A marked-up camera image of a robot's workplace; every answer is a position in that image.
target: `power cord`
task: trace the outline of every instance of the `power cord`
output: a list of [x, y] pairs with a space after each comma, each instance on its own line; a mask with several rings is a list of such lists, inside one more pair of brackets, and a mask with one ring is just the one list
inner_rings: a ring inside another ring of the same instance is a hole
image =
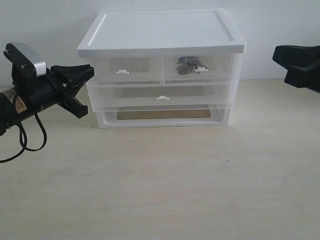
[[[13, 98], [13, 101], [12, 101], [12, 106], [14, 107], [15, 111], [17, 112], [16, 110], [16, 102], [17, 102], [17, 99], [18, 99], [18, 95], [16, 94]], [[20, 141], [20, 145], [22, 147], [21, 151], [18, 152], [16, 155], [12, 156], [12, 157], [9, 157], [5, 160], [0, 160], [0, 164], [4, 164], [4, 163], [7, 163], [7, 162], [10, 162], [16, 158], [18, 158], [19, 156], [21, 156], [25, 151], [29, 151], [29, 152], [37, 152], [37, 151], [40, 151], [41, 149], [43, 149], [46, 144], [47, 144], [47, 140], [48, 140], [48, 135], [47, 135], [47, 131], [44, 127], [44, 125], [42, 124], [39, 116], [38, 116], [38, 113], [36, 112], [34, 114], [35, 116], [35, 120], [36, 122], [38, 123], [41, 131], [42, 131], [42, 134], [43, 134], [43, 143], [41, 145], [40, 148], [38, 149], [32, 149], [32, 148], [28, 148], [27, 147], [27, 144], [28, 144], [28, 136], [27, 136], [27, 133], [26, 133], [26, 130], [22, 124], [22, 122], [20, 121], [20, 118], [19, 118], [19, 114], [17, 114], [17, 119], [18, 119], [18, 123], [16, 124], [16, 126], [19, 128], [20, 132], [19, 132], [19, 141]]]

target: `drawer handle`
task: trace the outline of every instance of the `drawer handle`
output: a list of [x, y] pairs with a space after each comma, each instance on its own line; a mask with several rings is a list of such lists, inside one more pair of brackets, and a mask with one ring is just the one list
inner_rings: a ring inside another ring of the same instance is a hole
[[166, 97], [165, 95], [164, 96], [159, 96], [156, 98], [157, 100], [169, 100], [168, 97]]
[[198, 69], [195, 70], [196, 73], [208, 73], [209, 69], [205, 67], [198, 67]]
[[116, 71], [115, 74], [127, 74], [127, 75], [130, 75], [130, 72], [128, 72], [126, 69], [119, 69], [119, 71]]

